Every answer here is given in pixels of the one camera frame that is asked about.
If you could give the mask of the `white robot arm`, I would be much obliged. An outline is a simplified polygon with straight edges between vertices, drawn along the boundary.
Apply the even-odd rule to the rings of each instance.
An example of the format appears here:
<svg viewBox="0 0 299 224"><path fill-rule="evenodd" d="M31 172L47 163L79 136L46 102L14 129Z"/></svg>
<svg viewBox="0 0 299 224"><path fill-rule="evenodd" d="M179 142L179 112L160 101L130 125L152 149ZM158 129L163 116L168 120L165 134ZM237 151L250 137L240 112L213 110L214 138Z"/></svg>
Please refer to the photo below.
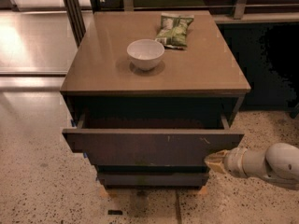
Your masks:
<svg viewBox="0 0 299 224"><path fill-rule="evenodd" d="M264 151L224 149L206 156L205 164L217 173L255 177L280 188L299 190L299 148L286 143L276 143Z"/></svg>

